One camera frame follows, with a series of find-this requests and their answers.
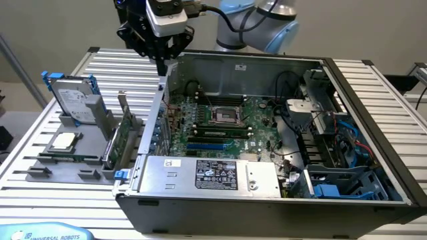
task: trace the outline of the green circuit board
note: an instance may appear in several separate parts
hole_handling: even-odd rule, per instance
[[[193,123],[207,125],[212,120],[212,108],[237,108],[239,119],[241,125],[251,127],[252,135],[248,139],[224,138],[224,150],[196,150],[196,156],[200,158],[224,158],[239,159],[240,154],[256,154],[259,161],[269,162],[271,146],[279,141],[277,128],[273,124],[273,106],[265,104],[265,108],[260,108],[259,104],[265,104],[267,100],[260,97],[249,97],[244,104],[237,107],[197,105],[191,98],[184,98],[181,95],[172,96],[171,106],[179,106],[180,111],[173,111],[172,134],[169,156],[187,156],[188,138],[193,137]]]

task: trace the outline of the slotted aluminum surface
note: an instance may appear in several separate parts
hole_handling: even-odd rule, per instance
[[[343,61],[343,63],[347,63],[347,68],[352,68],[354,64],[359,62]],[[351,71],[364,71],[364,73],[368,74],[363,66],[354,68],[354,70],[347,69],[346,71],[346,73],[352,73]],[[148,60],[139,57],[131,50],[100,49],[97,53],[88,53],[85,55],[73,72],[76,75],[87,75],[89,73],[93,73],[99,80],[99,88],[107,108],[112,109],[116,115],[120,114],[116,96],[119,90],[125,90],[128,91],[131,110],[144,119],[149,112],[149,101],[152,100],[156,81],[159,79],[156,76],[156,68],[149,64]],[[375,89],[366,87],[366,91],[362,90],[366,85],[356,84],[352,86],[356,89],[359,88],[359,90],[355,90],[360,95],[372,91],[376,93],[378,91],[378,93],[386,93],[387,96],[387,91],[384,88],[380,88],[382,85],[375,84],[374,86],[378,87],[375,87]],[[390,110],[387,107],[376,105],[370,106],[368,109],[384,113]],[[63,222],[87,228],[97,239],[104,240],[188,239],[188,237],[184,236],[141,235],[136,232],[113,199],[111,193],[112,186],[25,181],[25,171],[28,167],[35,164],[35,157],[44,150],[60,126],[59,115],[59,105],[52,100],[9,154],[9,157],[0,166],[0,224]],[[407,114],[392,114],[390,115],[391,118],[382,117],[382,115],[372,116],[374,119],[378,119],[379,124],[384,124],[386,126],[394,124],[394,122],[387,121],[387,119],[396,118],[399,121],[411,122],[410,115]],[[399,137],[404,137],[404,134],[392,132],[392,126],[387,126],[386,129],[391,131],[387,134],[390,139],[396,141],[395,144],[398,146],[402,144]],[[410,139],[415,141],[418,138],[426,140],[422,135],[414,136],[414,134]],[[419,166],[422,160],[420,156],[408,156],[406,162],[408,166],[416,166],[416,168],[411,168],[412,171],[418,171],[412,172],[412,174],[419,177],[418,179],[426,180],[426,183],[420,181],[420,185],[427,189],[427,170]],[[384,225],[360,239],[424,240],[427,238],[426,235],[427,216],[420,217],[407,225]],[[193,238],[231,239],[231,237]]]

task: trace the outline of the robotic arm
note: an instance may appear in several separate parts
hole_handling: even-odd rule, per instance
[[[257,7],[253,1],[224,0],[219,9],[196,0],[115,0],[116,8],[125,12],[117,35],[139,55],[155,61],[159,76],[165,76],[165,63],[193,40],[188,19],[207,11],[223,19],[217,25],[217,50],[241,50],[248,44],[263,52],[277,53],[298,30],[295,0],[265,0]]]

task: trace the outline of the power supply label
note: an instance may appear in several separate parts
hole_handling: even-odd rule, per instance
[[[197,189],[237,190],[237,167],[235,161],[197,160],[195,168]]]

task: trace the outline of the white wall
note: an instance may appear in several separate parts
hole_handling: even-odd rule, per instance
[[[217,0],[205,0],[216,5]],[[427,61],[427,0],[298,0],[302,24],[289,55],[370,59],[403,74]],[[193,49],[212,49],[216,16],[191,20]],[[0,32],[32,79],[43,70],[69,73],[88,47],[123,48],[112,0],[3,0]],[[0,56],[0,81],[19,82]]]

